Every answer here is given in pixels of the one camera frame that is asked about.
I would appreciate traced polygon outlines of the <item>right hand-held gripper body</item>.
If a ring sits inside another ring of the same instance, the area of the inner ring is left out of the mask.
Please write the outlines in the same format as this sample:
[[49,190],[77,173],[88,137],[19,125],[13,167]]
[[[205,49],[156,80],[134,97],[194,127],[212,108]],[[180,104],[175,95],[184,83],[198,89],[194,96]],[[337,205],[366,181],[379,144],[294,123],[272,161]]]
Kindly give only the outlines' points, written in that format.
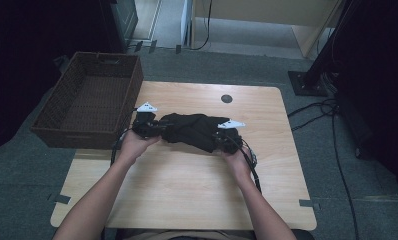
[[238,129],[245,126],[245,123],[235,120],[228,120],[218,124],[217,132],[223,133],[225,135],[223,139],[226,139],[225,145],[218,148],[229,154],[233,154],[239,150],[242,147],[242,137],[239,135]]

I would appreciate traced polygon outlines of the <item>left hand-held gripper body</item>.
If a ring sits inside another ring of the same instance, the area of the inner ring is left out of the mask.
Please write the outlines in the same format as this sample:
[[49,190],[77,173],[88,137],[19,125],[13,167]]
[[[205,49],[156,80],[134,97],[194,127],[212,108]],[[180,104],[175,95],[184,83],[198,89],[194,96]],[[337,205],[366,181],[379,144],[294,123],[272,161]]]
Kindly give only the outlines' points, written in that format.
[[155,120],[157,109],[149,102],[145,102],[136,109],[136,117],[132,124],[132,130],[143,138],[159,135],[158,122]]

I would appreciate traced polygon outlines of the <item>black pants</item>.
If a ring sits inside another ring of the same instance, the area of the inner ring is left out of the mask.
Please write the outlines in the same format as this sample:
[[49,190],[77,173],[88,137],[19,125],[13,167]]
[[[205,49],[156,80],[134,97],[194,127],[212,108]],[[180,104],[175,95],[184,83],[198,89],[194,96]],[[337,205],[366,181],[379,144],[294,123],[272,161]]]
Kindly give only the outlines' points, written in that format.
[[214,135],[220,131],[218,125],[227,122],[228,118],[172,113],[163,116],[161,120],[169,123],[162,133],[162,138],[167,142],[182,142],[212,153],[219,147],[214,138]]

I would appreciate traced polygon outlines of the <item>brown wicker basket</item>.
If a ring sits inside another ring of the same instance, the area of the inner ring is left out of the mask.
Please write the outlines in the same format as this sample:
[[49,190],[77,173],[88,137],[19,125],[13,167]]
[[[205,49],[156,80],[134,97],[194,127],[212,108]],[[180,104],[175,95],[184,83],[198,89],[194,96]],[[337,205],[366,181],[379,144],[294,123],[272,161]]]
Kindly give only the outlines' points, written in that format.
[[142,82],[136,55],[77,52],[31,131],[52,148],[110,149],[131,122]]

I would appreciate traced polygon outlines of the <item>person's left hand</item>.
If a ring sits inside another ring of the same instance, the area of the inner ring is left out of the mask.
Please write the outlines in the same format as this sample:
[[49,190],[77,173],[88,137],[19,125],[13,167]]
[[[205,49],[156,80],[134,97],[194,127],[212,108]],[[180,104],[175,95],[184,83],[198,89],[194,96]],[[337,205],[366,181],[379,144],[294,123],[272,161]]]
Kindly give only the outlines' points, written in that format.
[[160,137],[142,138],[132,130],[129,130],[125,134],[118,160],[131,166],[149,146],[159,142],[160,140]]

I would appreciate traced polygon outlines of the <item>person's right hand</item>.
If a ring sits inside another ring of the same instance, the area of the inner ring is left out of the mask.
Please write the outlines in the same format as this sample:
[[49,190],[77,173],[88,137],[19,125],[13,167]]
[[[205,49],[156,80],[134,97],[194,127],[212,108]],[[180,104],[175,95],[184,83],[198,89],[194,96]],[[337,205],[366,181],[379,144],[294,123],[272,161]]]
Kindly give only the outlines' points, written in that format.
[[229,169],[237,183],[252,180],[250,167],[241,150],[237,150],[233,154],[222,153],[221,156],[229,166]]

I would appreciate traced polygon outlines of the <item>black metal stand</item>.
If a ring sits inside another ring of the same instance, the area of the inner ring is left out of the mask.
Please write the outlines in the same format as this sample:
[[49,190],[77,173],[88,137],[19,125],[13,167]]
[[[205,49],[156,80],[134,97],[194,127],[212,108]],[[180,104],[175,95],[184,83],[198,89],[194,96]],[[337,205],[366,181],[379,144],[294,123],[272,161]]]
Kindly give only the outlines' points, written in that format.
[[326,96],[327,90],[324,81],[321,79],[321,74],[324,68],[331,63],[335,63],[334,59],[334,44],[336,37],[343,31],[347,23],[350,21],[356,8],[361,3],[361,0],[346,0],[339,20],[329,36],[326,44],[321,52],[316,57],[313,65],[307,72],[289,71],[288,76],[292,84],[294,93],[300,96]]

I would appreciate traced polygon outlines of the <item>person's lap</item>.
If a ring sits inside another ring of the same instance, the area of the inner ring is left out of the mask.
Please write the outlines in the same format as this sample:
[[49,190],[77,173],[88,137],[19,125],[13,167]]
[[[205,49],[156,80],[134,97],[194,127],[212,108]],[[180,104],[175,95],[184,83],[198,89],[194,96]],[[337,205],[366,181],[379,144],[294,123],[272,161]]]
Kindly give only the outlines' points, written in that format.
[[253,231],[118,229],[115,240],[256,240]]

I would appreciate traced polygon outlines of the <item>white panel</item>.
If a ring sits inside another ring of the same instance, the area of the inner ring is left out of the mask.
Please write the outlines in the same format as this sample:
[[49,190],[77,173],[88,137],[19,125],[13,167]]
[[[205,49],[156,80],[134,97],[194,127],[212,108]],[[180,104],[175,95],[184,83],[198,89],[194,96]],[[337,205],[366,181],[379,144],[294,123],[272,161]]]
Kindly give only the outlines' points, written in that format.
[[183,46],[190,45],[192,3],[193,3],[193,0],[184,0],[184,3],[183,3],[181,23],[180,23],[181,44]]

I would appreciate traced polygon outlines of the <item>dark cabinet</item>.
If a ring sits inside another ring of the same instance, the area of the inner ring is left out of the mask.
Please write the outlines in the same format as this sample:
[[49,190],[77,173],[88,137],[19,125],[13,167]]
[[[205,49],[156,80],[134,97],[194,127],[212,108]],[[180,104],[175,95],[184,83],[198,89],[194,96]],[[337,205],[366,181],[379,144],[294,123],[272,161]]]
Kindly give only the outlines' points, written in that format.
[[111,51],[126,53],[138,23],[135,0],[100,0]]

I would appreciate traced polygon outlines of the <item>beige wooden cabinet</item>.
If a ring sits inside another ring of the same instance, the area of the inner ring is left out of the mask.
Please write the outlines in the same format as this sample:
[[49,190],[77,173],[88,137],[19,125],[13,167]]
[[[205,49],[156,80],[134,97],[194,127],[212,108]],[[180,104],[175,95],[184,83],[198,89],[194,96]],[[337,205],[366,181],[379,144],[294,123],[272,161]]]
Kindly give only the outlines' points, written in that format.
[[324,30],[338,19],[344,0],[187,0],[191,13],[191,47],[196,45],[196,18],[291,25],[304,57]]

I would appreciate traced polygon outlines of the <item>black curtain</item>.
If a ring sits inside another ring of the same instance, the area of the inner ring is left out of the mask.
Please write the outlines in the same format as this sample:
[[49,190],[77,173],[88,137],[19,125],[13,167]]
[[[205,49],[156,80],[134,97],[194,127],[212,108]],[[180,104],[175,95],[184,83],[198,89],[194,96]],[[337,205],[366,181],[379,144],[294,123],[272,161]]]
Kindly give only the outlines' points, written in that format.
[[361,146],[398,183],[398,0],[353,0],[334,38],[336,85],[370,130]]
[[0,146],[60,76],[55,60],[110,50],[105,0],[0,0]]

